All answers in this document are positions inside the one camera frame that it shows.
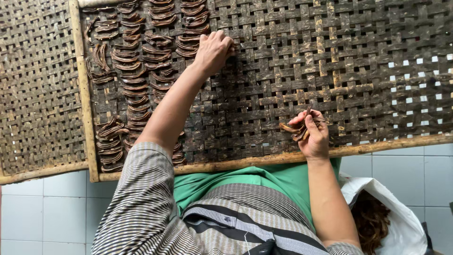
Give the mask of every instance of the woven bamboo tray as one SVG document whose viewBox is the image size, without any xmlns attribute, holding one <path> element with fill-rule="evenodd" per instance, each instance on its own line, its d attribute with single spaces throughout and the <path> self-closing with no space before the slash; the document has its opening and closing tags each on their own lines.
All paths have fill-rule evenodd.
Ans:
<svg viewBox="0 0 453 255">
<path fill-rule="evenodd" d="M 85 65 L 87 20 L 77 1 L 20 2 L 0 3 L 1 183 L 87 167 L 91 181 L 117 180 L 120 172 L 100 172 L 93 123 L 125 116 L 121 80 L 106 85 L 109 108 L 99 107 Z M 117 4 L 109 2 L 102 6 Z M 145 31 L 183 34 L 180 1 L 173 3 L 177 20 L 160 29 L 147 14 L 152 4 L 141 2 L 140 45 Z M 238 56 L 195 98 L 181 137 L 187 165 L 176 174 L 304 161 L 278 124 L 309 103 L 328 120 L 332 157 L 453 142 L 451 0 L 205 5 L 210 30 L 225 30 Z M 125 29 L 119 25 L 119 37 Z M 115 43 L 122 41 L 108 43 L 110 66 Z M 173 76 L 191 61 L 172 48 Z"/>
<path fill-rule="evenodd" d="M 88 168 L 65 0 L 0 1 L 0 184 Z"/>
</svg>

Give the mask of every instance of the white tile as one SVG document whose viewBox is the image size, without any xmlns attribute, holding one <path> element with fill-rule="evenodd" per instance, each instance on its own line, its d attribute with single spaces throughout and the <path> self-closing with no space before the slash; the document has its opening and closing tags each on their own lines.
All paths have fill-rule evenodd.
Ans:
<svg viewBox="0 0 453 255">
<path fill-rule="evenodd" d="M 34 241 L 1 241 L 1 255 L 42 255 L 43 243 Z"/>
<path fill-rule="evenodd" d="M 374 156 L 373 177 L 406 206 L 424 206 L 423 156 Z"/>
<path fill-rule="evenodd" d="M 92 245 L 93 245 L 93 244 L 91 244 L 91 243 L 87 243 L 87 252 L 86 252 L 86 255 L 91 255 L 91 246 L 92 246 Z"/>
<path fill-rule="evenodd" d="M 453 202 L 453 157 L 429 157 L 425 162 L 425 205 L 449 206 Z"/>
<path fill-rule="evenodd" d="M 86 212 L 84 197 L 44 197 L 43 240 L 85 243 Z"/>
<path fill-rule="evenodd" d="M 87 171 L 70 172 L 44 179 L 44 196 L 87 196 Z"/>
<path fill-rule="evenodd" d="M 1 191 L 3 195 L 42 196 L 43 179 L 4 185 Z"/>
<path fill-rule="evenodd" d="M 453 143 L 425 146 L 425 156 L 453 156 Z"/>
<path fill-rule="evenodd" d="M 87 198 L 87 243 L 93 242 L 99 222 L 110 202 L 111 198 Z"/>
<path fill-rule="evenodd" d="M 87 197 L 112 198 L 118 181 L 90 182 L 87 174 Z"/>
<path fill-rule="evenodd" d="M 340 171 L 352 177 L 371 177 L 371 156 L 349 156 L 341 158 Z"/>
<path fill-rule="evenodd" d="M 85 244 L 74 243 L 43 243 L 43 255 L 85 255 Z"/>
<path fill-rule="evenodd" d="M 380 152 L 373 152 L 373 155 L 389 155 L 389 156 L 423 156 L 423 146 L 421 147 L 412 147 L 412 148 L 403 148 L 395 150 L 387 150 Z"/>
<path fill-rule="evenodd" d="M 424 222 L 424 207 L 423 206 L 408 206 L 407 208 L 411 209 L 415 216 L 419 219 L 420 222 Z"/>
<path fill-rule="evenodd" d="M 447 207 L 426 207 L 425 220 L 433 248 L 443 254 L 453 250 L 453 215 Z"/>
<path fill-rule="evenodd" d="M 43 197 L 2 196 L 1 238 L 43 240 Z"/>
</svg>

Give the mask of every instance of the wooden edge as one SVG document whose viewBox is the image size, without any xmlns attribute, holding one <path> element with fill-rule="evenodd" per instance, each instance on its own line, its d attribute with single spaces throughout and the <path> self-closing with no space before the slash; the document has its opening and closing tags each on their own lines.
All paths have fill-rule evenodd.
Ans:
<svg viewBox="0 0 453 255">
<path fill-rule="evenodd" d="M 71 14 L 72 34 L 74 36 L 74 46 L 77 58 L 78 85 L 80 90 L 80 100 L 82 102 L 82 120 L 85 131 L 85 141 L 87 143 L 86 155 L 88 156 L 88 166 L 90 169 L 90 181 L 99 181 L 96 147 L 94 142 L 94 130 L 90 105 L 90 91 L 88 90 L 88 74 L 85 60 L 83 58 L 83 36 L 80 22 L 79 5 L 77 0 L 69 0 L 69 12 Z"/>
<path fill-rule="evenodd" d="M 403 138 L 394 141 L 383 141 L 376 143 L 360 144 L 353 146 L 343 146 L 331 148 L 329 150 L 330 157 L 345 157 L 352 155 L 361 155 L 371 152 L 378 152 L 390 149 L 402 149 L 417 146 L 437 145 L 453 143 L 453 135 L 440 134 L 430 136 L 420 136 L 416 138 Z M 284 163 L 295 163 L 306 161 L 305 156 L 301 152 L 283 153 L 279 155 L 270 155 L 264 157 L 243 158 L 239 160 L 231 160 L 216 163 L 200 163 L 195 165 L 186 165 L 175 167 L 174 173 L 187 174 L 197 172 L 216 172 L 231 169 L 239 169 L 252 166 L 275 165 Z M 101 173 L 99 174 L 100 181 L 116 181 L 119 180 L 121 172 L 116 173 Z"/>
<path fill-rule="evenodd" d="M 44 169 L 37 170 L 37 171 L 23 172 L 23 173 L 18 173 L 18 174 L 11 175 L 11 176 L 0 177 L 0 185 L 21 182 L 21 181 L 26 181 L 29 179 L 40 178 L 40 177 L 47 177 L 47 176 L 56 175 L 56 174 L 60 174 L 60 173 L 79 171 L 79 170 L 84 170 L 87 168 L 88 168 L 88 162 L 82 161 L 82 162 L 77 162 L 77 163 L 73 163 L 73 164 L 57 166 L 57 167 L 44 168 Z"/>
<path fill-rule="evenodd" d="M 79 0 L 78 4 L 80 8 L 93 7 L 93 6 L 102 6 L 117 4 L 125 2 L 127 0 Z"/>
</svg>

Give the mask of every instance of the woman's right hand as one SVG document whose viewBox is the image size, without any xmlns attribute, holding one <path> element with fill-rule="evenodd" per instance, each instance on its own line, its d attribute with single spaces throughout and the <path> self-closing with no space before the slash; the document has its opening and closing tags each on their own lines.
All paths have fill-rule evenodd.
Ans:
<svg viewBox="0 0 453 255">
<path fill-rule="evenodd" d="M 312 115 L 324 118 L 320 111 L 311 110 Z M 317 127 L 312 115 L 307 115 L 307 111 L 299 113 L 298 116 L 289 121 L 289 125 L 297 125 L 305 121 L 305 126 L 310 134 L 307 139 L 299 142 L 299 148 L 307 158 L 307 161 L 317 161 L 329 159 L 329 130 L 325 122 L 321 122 Z"/>
<path fill-rule="evenodd" d="M 223 30 L 212 32 L 209 37 L 202 34 L 193 65 L 208 78 L 218 72 L 225 65 L 226 59 L 234 54 L 233 43 L 233 39 L 225 36 Z"/>
</svg>

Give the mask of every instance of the finger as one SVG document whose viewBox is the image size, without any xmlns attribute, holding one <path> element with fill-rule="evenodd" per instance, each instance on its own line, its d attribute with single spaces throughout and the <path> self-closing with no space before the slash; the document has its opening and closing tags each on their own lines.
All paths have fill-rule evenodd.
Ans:
<svg viewBox="0 0 453 255">
<path fill-rule="evenodd" d="M 234 43 L 233 38 L 231 38 L 229 36 L 225 36 L 225 38 L 223 38 L 223 40 L 222 40 L 222 45 L 226 49 L 229 49 L 233 45 L 233 43 Z"/>
<path fill-rule="evenodd" d="M 321 139 L 323 137 L 318 127 L 314 123 L 313 117 L 310 114 L 307 114 L 307 117 L 305 118 L 305 126 L 307 127 L 310 136 L 318 139 Z"/>
<path fill-rule="evenodd" d="M 212 40 L 215 36 L 216 36 L 216 32 L 211 32 L 208 39 Z"/>
<path fill-rule="evenodd" d="M 222 41 L 225 38 L 225 32 L 223 30 L 219 30 L 216 33 L 216 36 L 214 38 L 219 39 L 219 41 Z"/>
<path fill-rule="evenodd" d="M 235 56 L 235 55 L 236 55 L 236 51 L 234 51 L 234 47 L 230 46 L 230 48 L 228 49 L 228 52 L 226 54 L 226 58 L 229 58 L 229 57 Z"/>
<path fill-rule="evenodd" d="M 205 34 L 200 35 L 200 43 L 206 41 L 207 39 L 208 39 L 207 35 Z"/>
<path fill-rule="evenodd" d="M 320 111 L 313 110 L 313 109 L 311 110 L 311 115 L 312 115 L 313 117 L 324 118 L 324 117 L 323 117 L 323 114 L 322 114 Z"/>
<path fill-rule="evenodd" d="M 305 111 L 300 112 L 296 117 L 294 117 L 292 120 L 290 120 L 288 122 L 288 124 L 289 125 L 298 124 L 299 122 L 301 122 L 304 119 L 304 116 L 305 116 Z"/>
</svg>

